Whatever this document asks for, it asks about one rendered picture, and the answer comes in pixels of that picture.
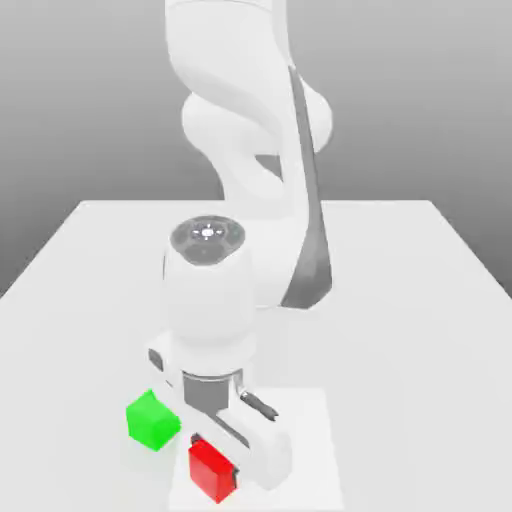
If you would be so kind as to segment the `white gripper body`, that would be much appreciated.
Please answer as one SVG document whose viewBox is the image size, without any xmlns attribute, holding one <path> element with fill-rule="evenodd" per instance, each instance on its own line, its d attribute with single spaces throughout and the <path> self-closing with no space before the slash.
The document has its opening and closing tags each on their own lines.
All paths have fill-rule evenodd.
<svg viewBox="0 0 512 512">
<path fill-rule="evenodd" d="M 265 490 L 281 485 L 292 470 L 292 443 L 278 411 L 247 390 L 228 387 L 228 407 L 213 415 L 185 403 L 167 383 L 154 388 L 156 397 L 232 462 L 242 477 Z"/>
</svg>

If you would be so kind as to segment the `small red cube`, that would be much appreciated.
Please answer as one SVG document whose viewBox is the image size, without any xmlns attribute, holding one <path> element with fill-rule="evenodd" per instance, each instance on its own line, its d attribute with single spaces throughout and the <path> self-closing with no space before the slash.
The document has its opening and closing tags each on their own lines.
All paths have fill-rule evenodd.
<svg viewBox="0 0 512 512">
<path fill-rule="evenodd" d="M 215 503 L 221 503 L 235 491 L 231 489 L 235 465 L 205 439 L 190 445 L 188 460 L 192 481 Z"/>
</svg>

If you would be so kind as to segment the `small green cube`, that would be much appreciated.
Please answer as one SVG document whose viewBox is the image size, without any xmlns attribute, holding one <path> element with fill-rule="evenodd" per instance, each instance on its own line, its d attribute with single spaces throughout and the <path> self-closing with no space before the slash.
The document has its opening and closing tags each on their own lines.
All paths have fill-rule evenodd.
<svg viewBox="0 0 512 512">
<path fill-rule="evenodd" d="M 181 420 L 148 389 L 126 407 L 129 436 L 159 451 L 181 431 Z"/>
</svg>

